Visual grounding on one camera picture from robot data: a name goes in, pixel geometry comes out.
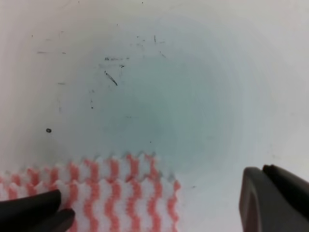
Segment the white table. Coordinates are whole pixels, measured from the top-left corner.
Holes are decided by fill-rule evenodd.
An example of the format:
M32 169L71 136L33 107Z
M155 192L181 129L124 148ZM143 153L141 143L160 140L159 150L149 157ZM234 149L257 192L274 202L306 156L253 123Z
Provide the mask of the white table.
M0 0L0 169L156 152L181 231L241 231L244 167L309 179L308 23L305 0Z

